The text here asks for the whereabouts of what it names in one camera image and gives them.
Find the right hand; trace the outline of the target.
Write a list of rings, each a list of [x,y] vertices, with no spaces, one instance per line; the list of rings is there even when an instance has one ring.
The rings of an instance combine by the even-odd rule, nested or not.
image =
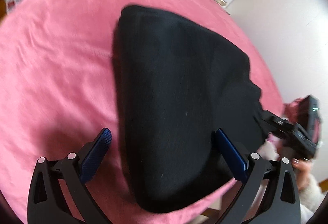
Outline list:
[[[312,163],[308,160],[298,160],[294,158],[292,160],[292,166],[296,170],[296,183],[298,190],[302,191],[309,185]]]

